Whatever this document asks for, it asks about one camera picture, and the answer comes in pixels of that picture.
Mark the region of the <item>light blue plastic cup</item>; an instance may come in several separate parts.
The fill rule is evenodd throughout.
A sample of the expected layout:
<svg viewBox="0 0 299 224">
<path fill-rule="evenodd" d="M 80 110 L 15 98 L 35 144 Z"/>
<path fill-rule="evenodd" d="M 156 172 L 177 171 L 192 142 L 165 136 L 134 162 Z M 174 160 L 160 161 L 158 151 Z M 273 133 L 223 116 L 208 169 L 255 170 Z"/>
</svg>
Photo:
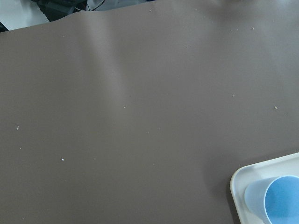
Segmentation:
<svg viewBox="0 0 299 224">
<path fill-rule="evenodd" d="M 299 222 L 299 178 L 284 175 L 249 184 L 244 193 L 249 211 L 265 224 Z"/>
</svg>

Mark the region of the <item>beige rabbit serving tray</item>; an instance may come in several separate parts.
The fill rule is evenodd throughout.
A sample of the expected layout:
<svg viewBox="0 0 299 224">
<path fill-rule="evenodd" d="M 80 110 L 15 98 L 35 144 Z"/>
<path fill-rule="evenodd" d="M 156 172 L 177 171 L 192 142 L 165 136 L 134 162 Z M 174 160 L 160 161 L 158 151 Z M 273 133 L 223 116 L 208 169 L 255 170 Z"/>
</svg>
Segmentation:
<svg viewBox="0 0 299 224">
<path fill-rule="evenodd" d="M 297 224 L 299 154 L 238 169 L 230 190 L 242 224 Z"/>
</svg>

